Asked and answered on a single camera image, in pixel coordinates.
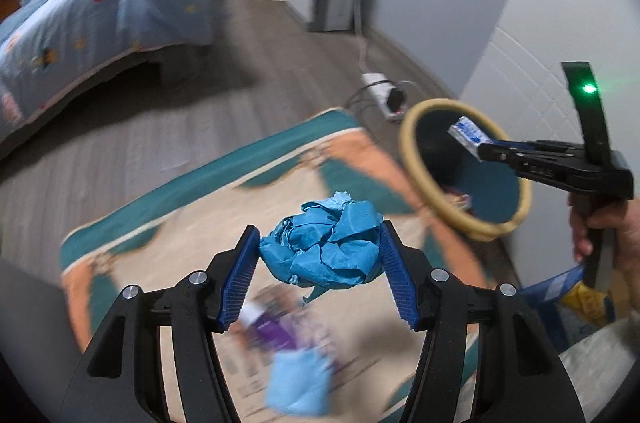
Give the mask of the person's right hand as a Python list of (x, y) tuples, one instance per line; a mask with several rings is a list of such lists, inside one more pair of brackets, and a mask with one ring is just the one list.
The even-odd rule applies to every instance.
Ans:
[(639, 238), (639, 201), (617, 203), (599, 209), (589, 217), (580, 215), (576, 207), (577, 196), (568, 196), (570, 206), (570, 227), (572, 228), (574, 257), (578, 263), (591, 254), (592, 244), (588, 238), (589, 229), (614, 229), (617, 235), (618, 250), (615, 267), (625, 276), (638, 276), (640, 238)]

